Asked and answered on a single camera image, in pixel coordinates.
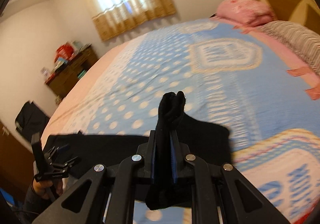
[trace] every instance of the sleeve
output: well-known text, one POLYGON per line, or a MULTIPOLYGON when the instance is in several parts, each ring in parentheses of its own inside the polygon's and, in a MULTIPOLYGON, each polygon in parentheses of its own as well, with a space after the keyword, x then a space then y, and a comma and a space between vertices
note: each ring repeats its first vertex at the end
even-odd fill
MULTIPOLYGON (((24 211, 36 212, 41 214, 51 204, 50 200, 39 197, 29 186, 22 209, 24 211)), ((25 213, 25 218, 31 223, 37 217, 33 213, 25 213)))

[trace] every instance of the wooden cabinet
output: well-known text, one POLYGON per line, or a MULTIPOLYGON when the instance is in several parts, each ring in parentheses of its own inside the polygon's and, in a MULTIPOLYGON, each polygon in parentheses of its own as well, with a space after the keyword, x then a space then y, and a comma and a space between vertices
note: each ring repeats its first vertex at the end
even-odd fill
POLYGON ((33 154, 0 122, 0 187, 24 202, 33 179, 33 154))
POLYGON ((79 81, 78 75, 88 71, 96 62, 98 57, 91 46, 79 53, 66 67, 58 72, 46 85, 60 98, 64 98, 79 81))

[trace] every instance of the dresser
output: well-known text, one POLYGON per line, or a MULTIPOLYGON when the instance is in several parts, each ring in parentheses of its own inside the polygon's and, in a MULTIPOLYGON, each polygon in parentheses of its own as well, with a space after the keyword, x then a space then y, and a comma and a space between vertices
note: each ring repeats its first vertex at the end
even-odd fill
POLYGON ((83 70, 88 71, 97 61, 97 55, 92 47, 88 46, 66 65, 63 65, 63 69, 58 69, 55 75, 45 83, 57 96, 63 99, 79 81, 78 76, 83 70))

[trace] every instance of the black clamp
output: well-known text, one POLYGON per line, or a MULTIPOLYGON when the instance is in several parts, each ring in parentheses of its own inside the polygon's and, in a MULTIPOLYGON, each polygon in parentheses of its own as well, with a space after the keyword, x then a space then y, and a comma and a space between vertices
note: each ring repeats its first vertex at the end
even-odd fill
MULTIPOLYGON (((81 159, 79 157, 72 158, 62 164, 55 163, 58 154, 63 153, 69 149, 69 145, 62 147, 52 147, 48 152, 43 154, 40 134, 36 133, 32 135, 31 146, 34 162, 34 173, 36 182, 51 180, 55 183, 56 179, 67 178, 72 166, 78 164, 81 159)), ((54 186, 47 188, 46 192, 49 194, 50 200, 53 202, 59 196, 55 191, 54 186)))

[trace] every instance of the black mount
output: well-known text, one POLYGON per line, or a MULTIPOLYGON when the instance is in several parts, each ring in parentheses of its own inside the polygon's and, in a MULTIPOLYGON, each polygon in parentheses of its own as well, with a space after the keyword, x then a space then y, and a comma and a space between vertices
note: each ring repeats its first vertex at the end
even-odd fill
MULTIPOLYGON (((53 183, 55 183, 56 179, 67 178, 69 176, 69 171, 71 167, 80 163, 81 161, 79 157, 75 157, 63 164, 55 163, 58 154, 68 150, 69 145, 57 148, 53 147, 48 152, 43 154, 41 138, 39 133, 32 135, 31 146, 36 164, 34 167, 34 178, 37 182, 44 180, 52 180, 53 183)), ((46 192, 49 194, 50 200, 52 202, 59 198, 59 195, 56 193, 56 190, 53 186, 47 188, 46 192)))
MULTIPOLYGON (((175 184, 190 185, 193 224, 289 224, 289 221, 231 164, 215 166, 190 154, 172 131, 172 176, 175 184)), ((33 224, 132 224, 136 184, 152 184, 155 131, 137 155, 111 167, 96 165, 40 214, 33 224)), ((308 224, 318 219, 307 220, 308 224)))

